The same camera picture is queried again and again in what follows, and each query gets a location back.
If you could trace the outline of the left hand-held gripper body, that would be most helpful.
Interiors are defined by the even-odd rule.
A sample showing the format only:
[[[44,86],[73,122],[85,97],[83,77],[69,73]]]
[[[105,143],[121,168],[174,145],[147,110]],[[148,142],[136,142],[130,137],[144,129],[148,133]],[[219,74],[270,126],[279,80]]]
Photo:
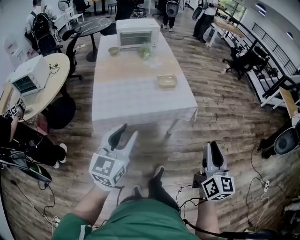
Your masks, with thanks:
[[[113,131],[106,133],[98,152],[92,156],[89,173],[98,187],[115,187],[126,173],[128,150],[113,149],[116,136]]]

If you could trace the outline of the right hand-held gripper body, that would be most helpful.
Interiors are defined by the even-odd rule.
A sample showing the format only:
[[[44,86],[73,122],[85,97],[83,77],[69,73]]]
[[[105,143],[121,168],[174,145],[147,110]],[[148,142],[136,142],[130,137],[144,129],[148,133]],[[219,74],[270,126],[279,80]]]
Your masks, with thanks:
[[[208,201],[221,201],[235,193],[234,178],[226,166],[207,167],[195,173],[192,188],[202,188]]]

